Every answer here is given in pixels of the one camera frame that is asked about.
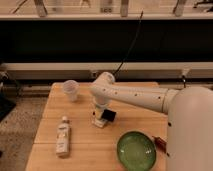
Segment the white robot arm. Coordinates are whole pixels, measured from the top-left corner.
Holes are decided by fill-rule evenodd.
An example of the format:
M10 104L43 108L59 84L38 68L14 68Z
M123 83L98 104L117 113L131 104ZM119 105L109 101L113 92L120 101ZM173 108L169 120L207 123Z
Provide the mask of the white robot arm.
M94 121L103 126L111 100L143 107L168 116L166 171L213 171L213 91L200 86L181 90L128 87L104 72L91 84Z

